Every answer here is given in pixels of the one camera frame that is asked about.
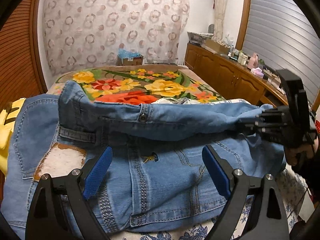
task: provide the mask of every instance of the human hand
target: human hand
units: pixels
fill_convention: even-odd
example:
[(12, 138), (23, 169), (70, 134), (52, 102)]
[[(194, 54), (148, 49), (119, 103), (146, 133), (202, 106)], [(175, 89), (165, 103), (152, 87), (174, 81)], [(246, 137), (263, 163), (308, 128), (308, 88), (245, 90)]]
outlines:
[(303, 144), (298, 148), (284, 148), (285, 159), (289, 165), (295, 166), (298, 163), (297, 154), (301, 152), (306, 152), (306, 156), (308, 159), (312, 159), (314, 157), (314, 153), (318, 150), (318, 137), (314, 141), (314, 145)]

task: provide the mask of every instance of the leather patch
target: leather patch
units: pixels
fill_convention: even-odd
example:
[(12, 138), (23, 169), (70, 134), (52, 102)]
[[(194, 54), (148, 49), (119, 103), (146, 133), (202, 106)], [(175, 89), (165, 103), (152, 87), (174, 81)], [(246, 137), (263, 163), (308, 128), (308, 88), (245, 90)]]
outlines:
[(87, 153), (85, 150), (72, 145), (55, 143), (39, 162), (33, 175), (39, 181), (45, 173), (51, 177), (68, 175), (73, 169), (81, 169)]

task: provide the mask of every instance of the wooden countertop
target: wooden countertop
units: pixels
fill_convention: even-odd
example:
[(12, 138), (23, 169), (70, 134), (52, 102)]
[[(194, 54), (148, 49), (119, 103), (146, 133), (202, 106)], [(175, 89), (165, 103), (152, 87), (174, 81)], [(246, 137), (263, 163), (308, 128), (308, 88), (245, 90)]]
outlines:
[(242, 71), (243, 73), (246, 73), (247, 75), (251, 76), (253, 79), (255, 79), (257, 82), (259, 82), (259, 84), (261, 84), (263, 87), (265, 87), (267, 90), (269, 90), (274, 96), (276, 96), (283, 104), (287, 105), (288, 101), (287, 101), (287, 97), (282, 94), (279, 90), (277, 90), (269, 81), (260, 78), (254, 74), (252, 74), (250, 72), (250, 70), (246, 67), (246, 66), (242, 66), (241, 64), (239, 64), (238, 62), (231, 60), (231, 59), (226, 59), (225, 57), (222, 57), (218, 54), (215, 54), (216, 57), (218, 57), (219, 59), (225, 60), (229, 63), (232, 63), (233, 65), (235, 65), (237, 68), (239, 68), (240, 71)]

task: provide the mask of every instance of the pink bottle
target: pink bottle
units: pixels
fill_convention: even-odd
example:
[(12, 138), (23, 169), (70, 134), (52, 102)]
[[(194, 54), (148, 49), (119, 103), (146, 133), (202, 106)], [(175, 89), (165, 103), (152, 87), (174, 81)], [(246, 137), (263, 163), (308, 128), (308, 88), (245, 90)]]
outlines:
[(249, 59), (248, 68), (257, 68), (258, 67), (258, 55), (254, 53), (252, 57)]

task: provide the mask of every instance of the metal screw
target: metal screw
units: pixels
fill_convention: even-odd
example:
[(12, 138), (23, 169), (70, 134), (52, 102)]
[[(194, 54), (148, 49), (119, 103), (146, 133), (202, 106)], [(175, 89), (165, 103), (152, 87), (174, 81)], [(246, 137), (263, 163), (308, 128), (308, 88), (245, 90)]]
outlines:
[(74, 169), (72, 172), (71, 172), (72, 175), (74, 176), (77, 176), (80, 174), (80, 170), (79, 169)]
[(271, 175), (271, 174), (266, 174), (266, 178), (268, 179), (268, 180), (273, 180), (273, 176)]
[(234, 171), (234, 173), (237, 175), (237, 176), (241, 176), (243, 174), (243, 171), (241, 171), (241, 169), (236, 169)]
[(49, 174), (48, 174), (48, 173), (43, 174), (43, 175), (41, 176), (41, 179), (43, 179), (43, 180), (46, 180), (47, 178), (49, 178)]

